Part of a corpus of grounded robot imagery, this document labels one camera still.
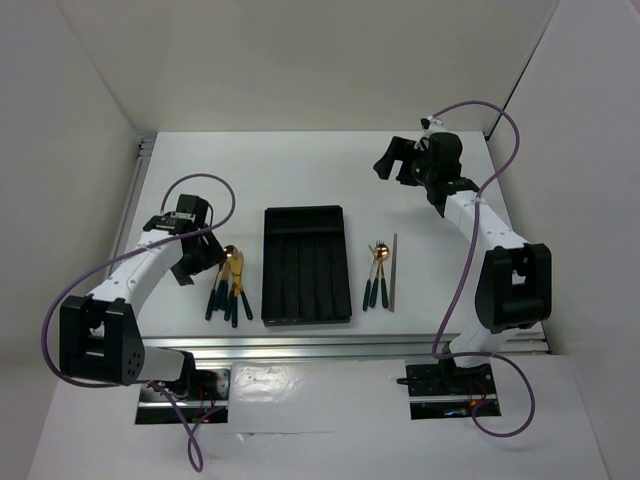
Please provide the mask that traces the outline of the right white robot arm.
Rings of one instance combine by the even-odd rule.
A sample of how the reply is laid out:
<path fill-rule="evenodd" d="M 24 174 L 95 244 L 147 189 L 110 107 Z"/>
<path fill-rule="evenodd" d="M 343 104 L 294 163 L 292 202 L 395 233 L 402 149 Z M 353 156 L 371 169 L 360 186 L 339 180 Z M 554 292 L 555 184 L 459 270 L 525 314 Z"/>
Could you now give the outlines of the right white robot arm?
<path fill-rule="evenodd" d="M 443 348 L 436 379 L 448 392 L 460 391 L 471 370 L 487 364 L 521 330 L 547 320 L 552 308 L 552 255 L 543 243 L 515 233 L 482 199 L 480 188 L 462 176 L 463 145 L 450 132 L 414 141 L 395 136 L 374 171 L 387 180 L 395 162 L 396 180 L 421 186 L 439 215 L 456 226 L 482 254 L 474 308 L 476 319 Z"/>

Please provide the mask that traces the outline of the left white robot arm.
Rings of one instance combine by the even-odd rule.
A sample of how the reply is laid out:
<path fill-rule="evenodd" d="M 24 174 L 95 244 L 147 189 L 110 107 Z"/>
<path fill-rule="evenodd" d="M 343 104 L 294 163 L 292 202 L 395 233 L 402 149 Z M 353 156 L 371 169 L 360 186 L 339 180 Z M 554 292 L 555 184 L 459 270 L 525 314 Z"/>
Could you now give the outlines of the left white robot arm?
<path fill-rule="evenodd" d="M 118 266 L 85 296 L 68 296 L 59 310 L 61 374 L 115 385 L 149 378 L 147 349 L 137 322 L 146 300 L 168 272 L 179 285 L 225 259 L 213 228 L 187 217 L 154 216 L 136 247 L 115 259 Z"/>

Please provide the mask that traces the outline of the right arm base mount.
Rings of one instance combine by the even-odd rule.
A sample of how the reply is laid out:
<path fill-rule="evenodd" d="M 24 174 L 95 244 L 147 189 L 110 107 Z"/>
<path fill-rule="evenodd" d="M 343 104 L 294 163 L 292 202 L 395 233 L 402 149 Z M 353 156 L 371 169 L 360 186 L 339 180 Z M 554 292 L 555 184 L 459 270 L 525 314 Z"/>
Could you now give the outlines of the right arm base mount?
<path fill-rule="evenodd" d="M 448 361 L 407 365 L 396 380 L 407 389 L 412 420 L 501 415 L 491 366 L 459 369 Z"/>

